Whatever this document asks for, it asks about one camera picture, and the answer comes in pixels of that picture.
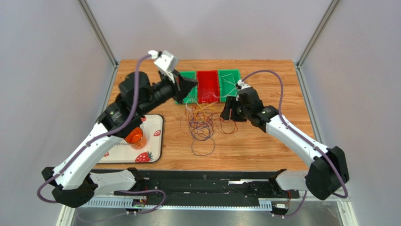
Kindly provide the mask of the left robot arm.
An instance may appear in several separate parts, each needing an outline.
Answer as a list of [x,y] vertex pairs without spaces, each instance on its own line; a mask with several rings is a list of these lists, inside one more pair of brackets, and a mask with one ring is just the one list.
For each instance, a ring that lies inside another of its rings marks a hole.
[[109,173],[93,173],[93,167],[113,147],[140,127],[146,114],[169,99],[182,103],[198,85],[195,79],[173,71],[150,83],[141,71],[128,74],[119,84],[119,95],[97,118],[81,145],[61,164],[45,167],[44,183],[52,185],[52,203],[77,208],[93,197],[108,193],[139,192],[143,178],[135,168]]

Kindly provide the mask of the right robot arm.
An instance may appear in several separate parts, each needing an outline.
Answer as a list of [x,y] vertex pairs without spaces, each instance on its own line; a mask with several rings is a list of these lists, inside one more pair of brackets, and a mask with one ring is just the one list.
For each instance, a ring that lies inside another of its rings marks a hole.
[[277,108],[264,105],[253,87],[240,90],[235,97],[228,96],[220,117],[238,122],[249,121],[301,158],[307,170],[283,169],[273,177],[273,184],[281,190],[309,191],[317,199],[325,200],[336,195],[337,190],[349,181],[346,157],[341,148],[329,148],[306,135]]

